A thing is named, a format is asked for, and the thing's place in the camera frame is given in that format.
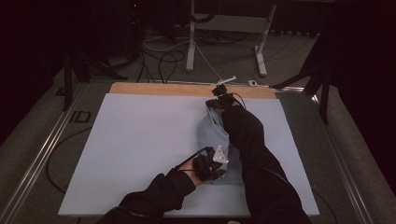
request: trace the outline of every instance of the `person's left hand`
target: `person's left hand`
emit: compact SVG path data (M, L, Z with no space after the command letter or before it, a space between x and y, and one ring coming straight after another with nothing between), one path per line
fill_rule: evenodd
M178 170L186 173L189 178L191 179L192 183L195 185L195 187L204 184L204 181L200 180L198 176L195 175L195 172L193 171L192 167L192 160L187 161L184 163Z

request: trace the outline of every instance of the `black jacket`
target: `black jacket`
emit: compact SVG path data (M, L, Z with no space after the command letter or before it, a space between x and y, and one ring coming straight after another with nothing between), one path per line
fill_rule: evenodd
M311 223L279 161L264 144L262 123L239 105L225 110L221 117L231 144L240 151L252 223ZM194 190L183 172L157 175L146 190L126 195L98 224L160 223L166 211L181 209L184 197Z

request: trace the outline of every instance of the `black long-sleeve shirt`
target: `black long-sleeve shirt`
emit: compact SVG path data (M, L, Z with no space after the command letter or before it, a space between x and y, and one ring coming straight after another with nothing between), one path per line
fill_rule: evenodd
M311 223L279 161L264 144L262 123L239 105L225 110L221 117L230 142L240 151L252 223ZM157 175L146 190L126 195L98 224L161 222L166 211L180 209L184 197L194 190L183 172Z

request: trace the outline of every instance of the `desk leg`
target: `desk leg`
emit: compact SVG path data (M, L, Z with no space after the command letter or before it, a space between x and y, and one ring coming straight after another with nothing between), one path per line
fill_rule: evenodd
M262 31L262 41L260 42L259 46L254 47L257 65L259 66L259 75L261 77L267 76L267 69L265 68L264 57L262 56L262 49L264 48L265 40L267 39L268 33L270 31L271 22L274 17L275 10L276 10L276 5L272 5Z
M195 17L195 0L191 0L191 15ZM190 44L189 44L189 52L187 53L187 65L186 65L186 70L188 72L194 69L194 54L195 54L194 29L195 29L195 23L193 21L190 21Z

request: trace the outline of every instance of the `wooden strip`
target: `wooden strip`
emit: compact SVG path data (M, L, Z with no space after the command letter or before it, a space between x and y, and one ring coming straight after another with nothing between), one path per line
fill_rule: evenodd
M243 98L276 99L274 90L267 87L226 86L229 93L235 92ZM116 82L110 93L147 95L185 95L212 97L212 85L153 84Z

